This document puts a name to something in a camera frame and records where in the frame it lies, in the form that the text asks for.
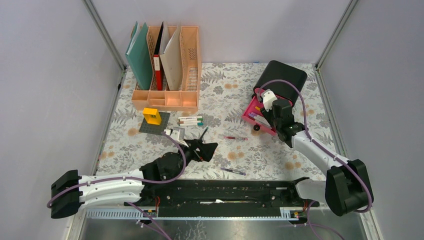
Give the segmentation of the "orange plastic file organizer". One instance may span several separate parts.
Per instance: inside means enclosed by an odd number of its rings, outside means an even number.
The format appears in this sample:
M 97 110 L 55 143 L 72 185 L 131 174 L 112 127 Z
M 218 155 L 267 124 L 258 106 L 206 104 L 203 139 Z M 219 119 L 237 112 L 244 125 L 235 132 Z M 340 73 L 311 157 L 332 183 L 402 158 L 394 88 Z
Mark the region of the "orange plastic file organizer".
M 153 53 L 160 33 L 160 26 L 150 26 L 146 35 L 151 63 L 151 84 L 147 90 L 138 85 L 134 88 L 131 101 L 136 110 L 155 108 L 159 111 L 196 112 L 199 109 L 202 58 L 199 27 L 182 26 L 179 34 L 182 60 L 182 82 L 180 90 L 157 90 Z

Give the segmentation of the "white marker black cap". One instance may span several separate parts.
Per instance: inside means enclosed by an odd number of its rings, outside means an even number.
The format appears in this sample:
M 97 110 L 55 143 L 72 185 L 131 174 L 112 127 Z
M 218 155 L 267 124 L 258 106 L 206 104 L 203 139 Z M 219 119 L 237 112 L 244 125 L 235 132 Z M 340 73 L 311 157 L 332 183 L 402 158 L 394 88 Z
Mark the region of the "white marker black cap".
M 202 116 L 185 116 L 185 117 L 178 117 L 177 119 L 180 121 L 188 121 L 188 120 L 198 121 L 198 120 L 202 120 L 203 117 Z

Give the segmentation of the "black pink drawer box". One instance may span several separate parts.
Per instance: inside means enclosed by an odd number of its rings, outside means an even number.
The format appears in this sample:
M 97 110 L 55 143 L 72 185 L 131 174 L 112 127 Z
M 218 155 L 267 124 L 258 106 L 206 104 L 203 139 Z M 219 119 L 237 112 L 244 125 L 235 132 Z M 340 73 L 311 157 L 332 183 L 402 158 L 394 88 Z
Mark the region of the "black pink drawer box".
M 299 98 L 298 93 L 302 90 L 306 80 L 307 73 L 305 71 L 276 60 L 270 61 L 253 87 L 251 101 L 241 118 L 253 125 L 253 130 L 256 132 L 262 130 L 272 136 L 277 135 L 263 116 L 263 110 L 261 114 L 257 114 L 255 111 L 256 106 L 262 109 L 264 107 L 260 94 L 265 90 L 271 90 L 278 99 L 286 99 L 294 107 Z

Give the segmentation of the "teal folder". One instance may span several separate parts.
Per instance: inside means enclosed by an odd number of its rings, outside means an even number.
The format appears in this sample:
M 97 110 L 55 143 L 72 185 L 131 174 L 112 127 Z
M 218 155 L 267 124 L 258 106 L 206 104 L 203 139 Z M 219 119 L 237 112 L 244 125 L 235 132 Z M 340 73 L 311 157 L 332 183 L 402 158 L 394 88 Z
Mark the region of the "teal folder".
M 153 68 L 147 43 L 149 27 L 135 22 L 125 57 L 141 90 L 149 90 L 153 79 Z

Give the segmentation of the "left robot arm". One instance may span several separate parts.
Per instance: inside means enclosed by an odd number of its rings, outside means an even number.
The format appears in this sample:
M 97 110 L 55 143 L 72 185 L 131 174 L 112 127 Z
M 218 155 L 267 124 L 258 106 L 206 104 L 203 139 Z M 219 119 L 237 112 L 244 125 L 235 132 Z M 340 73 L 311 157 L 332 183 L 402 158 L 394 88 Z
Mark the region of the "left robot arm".
M 166 152 L 140 168 L 123 173 L 94 176 L 69 170 L 51 184 L 51 199 L 47 203 L 50 216 L 62 219 L 81 208 L 124 202 L 139 201 L 148 206 L 155 200 L 155 192 L 148 186 L 175 181 L 191 161 L 210 162 L 218 145 L 201 139 L 186 140 L 178 145 L 177 152 Z

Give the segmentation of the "beige kraft notebook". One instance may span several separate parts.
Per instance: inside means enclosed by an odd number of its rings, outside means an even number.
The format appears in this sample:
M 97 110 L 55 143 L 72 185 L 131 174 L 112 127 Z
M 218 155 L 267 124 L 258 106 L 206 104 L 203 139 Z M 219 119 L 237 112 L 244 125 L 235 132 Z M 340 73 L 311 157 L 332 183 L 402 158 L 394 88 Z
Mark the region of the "beige kraft notebook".
M 180 34 L 182 27 L 178 25 L 170 33 L 167 23 L 163 22 L 162 36 L 159 45 L 159 58 L 170 91 L 179 91 L 183 79 Z

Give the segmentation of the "dark red pen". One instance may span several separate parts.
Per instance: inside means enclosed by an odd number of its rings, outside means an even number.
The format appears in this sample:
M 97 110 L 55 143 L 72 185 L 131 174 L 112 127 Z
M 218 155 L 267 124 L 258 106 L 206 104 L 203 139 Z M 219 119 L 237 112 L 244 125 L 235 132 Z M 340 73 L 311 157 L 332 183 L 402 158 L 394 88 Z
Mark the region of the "dark red pen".
M 240 137 L 240 136 L 224 136 L 225 139 L 229 140 L 237 140 L 237 141 L 248 141 L 249 139 L 247 137 Z

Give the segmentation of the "grey baseplate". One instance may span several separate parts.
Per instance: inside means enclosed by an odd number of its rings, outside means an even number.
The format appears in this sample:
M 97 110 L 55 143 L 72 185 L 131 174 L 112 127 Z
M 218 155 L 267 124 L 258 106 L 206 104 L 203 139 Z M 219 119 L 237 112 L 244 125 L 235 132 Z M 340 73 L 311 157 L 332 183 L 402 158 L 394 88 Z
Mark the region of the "grey baseplate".
M 141 126 L 139 128 L 139 132 L 146 133 L 146 134 L 153 134 L 153 135 L 161 135 L 162 132 L 168 126 L 168 122 L 169 122 L 171 114 L 169 112 L 162 112 L 162 111 L 159 111 L 159 113 L 162 120 L 160 125 L 147 124 L 146 120 L 143 119 L 143 122 L 141 123 Z

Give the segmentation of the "yellow block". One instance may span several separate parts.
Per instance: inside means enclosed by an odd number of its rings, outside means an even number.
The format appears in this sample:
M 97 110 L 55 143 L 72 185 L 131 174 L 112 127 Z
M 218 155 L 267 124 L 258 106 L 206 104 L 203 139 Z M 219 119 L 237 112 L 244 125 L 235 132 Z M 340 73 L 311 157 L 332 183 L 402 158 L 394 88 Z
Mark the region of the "yellow block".
M 159 126 L 162 123 L 160 112 L 156 108 L 145 107 L 142 111 L 143 117 L 147 124 Z

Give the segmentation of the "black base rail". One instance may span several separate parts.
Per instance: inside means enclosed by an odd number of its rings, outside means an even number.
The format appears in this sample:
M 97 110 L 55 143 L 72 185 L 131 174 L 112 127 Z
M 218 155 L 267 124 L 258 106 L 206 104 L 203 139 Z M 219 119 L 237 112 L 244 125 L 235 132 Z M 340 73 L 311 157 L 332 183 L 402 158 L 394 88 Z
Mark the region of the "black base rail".
M 134 204 L 162 218 L 272 218 L 284 210 L 303 210 L 290 181 L 180 179 L 147 184 Z

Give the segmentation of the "floral table mat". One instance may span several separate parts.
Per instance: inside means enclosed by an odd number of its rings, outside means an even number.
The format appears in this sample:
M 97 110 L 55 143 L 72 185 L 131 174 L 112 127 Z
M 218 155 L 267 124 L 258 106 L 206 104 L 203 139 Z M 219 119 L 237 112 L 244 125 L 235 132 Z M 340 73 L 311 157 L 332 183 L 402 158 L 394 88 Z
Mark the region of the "floral table mat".
M 210 162 L 191 162 L 185 169 L 186 179 L 295 180 L 308 177 L 323 180 L 325 175 L 304 155 L 277 136 L 259 130 L 242 120 L 250 103 L 253 86 L 266 68 L 264 63 L 204 63 L 200 82 L 197 116 L 202 126 L 185 128 L 187 139 L 201 136 L 205 142 L 217 142 Z M 166 137 L 139 132 L 143 115 L 132 103 L 136 79 L 127 71 L 122 84 L 96 174 L 117 174 L 137 169 L 176 147 Z M 248 140 L 225 139 L 224 136 Z M 220 168 L 238 170 L 246 176 Z

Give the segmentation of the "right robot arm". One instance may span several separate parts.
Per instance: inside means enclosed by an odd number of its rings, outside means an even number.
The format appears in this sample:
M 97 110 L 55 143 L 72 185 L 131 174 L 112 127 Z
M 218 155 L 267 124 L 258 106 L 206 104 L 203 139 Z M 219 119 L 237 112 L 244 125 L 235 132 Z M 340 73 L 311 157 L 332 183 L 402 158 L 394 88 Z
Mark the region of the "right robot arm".
M 292 181 L 286 193 L 291 205 L 299 206 L 305 200 L 325 203 L 337 216 L 371 209 L 374 197 L 364 162 L 349 160 L 323 145 L 304 124 L 294 120 L 292 106 L 284 98 L 263 101 L 261 113 L 282 142 L 325 174 L 325 180 L 302 177 Z

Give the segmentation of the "purple pen near front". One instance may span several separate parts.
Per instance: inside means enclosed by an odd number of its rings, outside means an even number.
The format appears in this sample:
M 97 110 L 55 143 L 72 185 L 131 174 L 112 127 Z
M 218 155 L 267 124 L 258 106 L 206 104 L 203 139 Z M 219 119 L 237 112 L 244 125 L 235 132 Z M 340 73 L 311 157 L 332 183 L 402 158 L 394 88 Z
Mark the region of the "purple pen near front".
M 221 167 L 220 169 L 222 171 L 233 173 L 233 174 L 237 174 L 237 175 L 241 175 L 241 176 L 246 176 L 247 175 L 245 172 L 242 172 L 242 171 L 239 171 L 239 170 L 235 170 L 235 169 L 228 169 L 228 168 L 224 168 L 224 167 Z

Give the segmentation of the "white marker green cap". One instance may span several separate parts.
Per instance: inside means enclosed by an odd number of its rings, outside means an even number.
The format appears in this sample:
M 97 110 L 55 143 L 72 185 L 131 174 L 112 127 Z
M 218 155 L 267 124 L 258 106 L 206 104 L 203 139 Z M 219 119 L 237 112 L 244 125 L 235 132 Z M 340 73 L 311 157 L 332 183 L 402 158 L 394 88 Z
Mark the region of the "white marker green cap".
M 202 123 L 203 120 L 202 119 L 181 119 L 180 121 L 178 121 L 178 124 L 200 124 Z

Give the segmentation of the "red binder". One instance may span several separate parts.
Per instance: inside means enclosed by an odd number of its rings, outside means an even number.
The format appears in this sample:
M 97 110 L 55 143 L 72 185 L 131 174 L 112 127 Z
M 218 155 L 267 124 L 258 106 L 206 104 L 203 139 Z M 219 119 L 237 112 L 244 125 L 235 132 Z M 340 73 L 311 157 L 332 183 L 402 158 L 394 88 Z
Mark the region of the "red binder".
M 164 31 L 164 22 L 161 23 L 159 34 L 155 44 L 155 49 L 153 52 L 153 65 L 154 65 L 155 76 L 156 76 L 156 89 L 158 91 L 163 90 L 163 71 L 162 71 L 161 60 L 160 60 L 160 47 L 161 47 L 163 31 Z

